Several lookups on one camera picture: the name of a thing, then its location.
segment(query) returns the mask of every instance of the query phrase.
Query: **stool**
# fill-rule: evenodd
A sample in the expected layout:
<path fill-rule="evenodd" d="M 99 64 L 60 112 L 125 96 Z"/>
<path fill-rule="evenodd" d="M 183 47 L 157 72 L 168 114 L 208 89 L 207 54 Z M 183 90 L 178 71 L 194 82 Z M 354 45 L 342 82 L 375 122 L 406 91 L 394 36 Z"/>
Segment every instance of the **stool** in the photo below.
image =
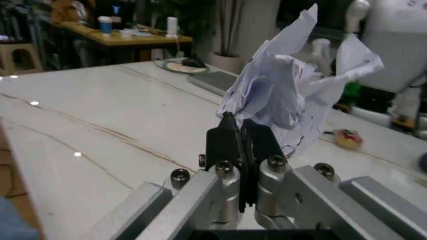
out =
<path fill-rule="evenodd" d="M 15 64 L 15 51 L 20 53 L 22 64 Z M 32 44 L 4 44 L 0 42 L 0 75 L 21 75 L 41 72 L 43 72 L 43 67 Z"/>

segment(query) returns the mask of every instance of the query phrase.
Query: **laptop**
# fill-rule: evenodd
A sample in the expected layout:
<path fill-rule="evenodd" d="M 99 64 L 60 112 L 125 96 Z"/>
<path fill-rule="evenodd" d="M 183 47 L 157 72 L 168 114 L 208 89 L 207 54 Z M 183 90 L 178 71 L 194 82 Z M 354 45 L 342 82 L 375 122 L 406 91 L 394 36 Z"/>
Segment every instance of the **laptop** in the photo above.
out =
<path fill-rule="evenodd" d="M 214 71 L 188 76 L 188 81 L 211 91 L 220 96 L 224 96 L 227 90 L 234 84 L 237 77 L 222 71 Z"/>

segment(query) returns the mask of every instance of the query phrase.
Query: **crumpled paper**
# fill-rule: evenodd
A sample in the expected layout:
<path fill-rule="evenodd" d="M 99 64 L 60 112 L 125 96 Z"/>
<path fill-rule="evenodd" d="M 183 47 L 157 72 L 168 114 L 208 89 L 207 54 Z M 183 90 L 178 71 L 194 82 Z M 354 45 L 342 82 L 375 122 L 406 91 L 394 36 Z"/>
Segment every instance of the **crumpled paper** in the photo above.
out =
<path fill-rule="evenodd" d="M 348 82 L 384 68 L 380 57 L 349 34 L 336 55 L 336 76 L 319 78 L 299 52 L 317 23 L 318 6 L 266 40 L 225 93 L 216 114 L 231 112 L 241 127 L 252 119 L 273 131 L 288 158 L 303 153 L 322 133 L 326 116 Z"/>

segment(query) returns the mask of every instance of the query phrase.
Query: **bolt head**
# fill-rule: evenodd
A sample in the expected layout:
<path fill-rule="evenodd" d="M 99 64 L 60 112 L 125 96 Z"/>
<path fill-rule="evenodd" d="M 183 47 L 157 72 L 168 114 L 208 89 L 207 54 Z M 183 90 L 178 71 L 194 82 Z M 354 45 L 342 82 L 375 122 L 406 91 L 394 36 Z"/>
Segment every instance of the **bolt head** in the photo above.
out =
<path fill-rule="evenodd" d="M 316 165 L 314 165 L 314 169 L 331 181 L 335 176 L 334 168 L 327 163 L 319 162 Z"/>
<path fill-rule="evenodd" d="M 271 155 L 268 157 L 268 167 L 273 171 L 273 172 L 282 172 L 285 170 L 285 166 L 286 166 L 286 161 L 285 158 L 281 155 Z"/>
<path fill-rule="evenodd" d="M 190 180 L 190 173 L 184 168 L 178 168 L 170 174 L 170 183 L 172 187 L 181 189 Z"/>
<path fill-rule="evenodd" d="M 229 161 L 219 161 L 215 165 L 216 175 L 220 178 L 226 178 L 233 174 L 233 164 Z"/>
<path fill-rule="evenodd" d="M 206 167 L 206 154 L 198 155 L 198 166 L 201 168 Z"/>

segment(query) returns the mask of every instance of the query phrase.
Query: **blue cloth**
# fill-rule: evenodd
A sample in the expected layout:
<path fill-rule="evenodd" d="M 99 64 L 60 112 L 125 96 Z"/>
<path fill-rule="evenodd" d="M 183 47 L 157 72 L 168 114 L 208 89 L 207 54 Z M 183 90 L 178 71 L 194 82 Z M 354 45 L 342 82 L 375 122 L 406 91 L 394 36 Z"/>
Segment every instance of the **blue cloth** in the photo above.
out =
<path fill-rule="evenodd" d="M 38 240 L 39 233 L 22 221 L 18 211 L 6 198 L 0 196 L 0 239 Z"/>

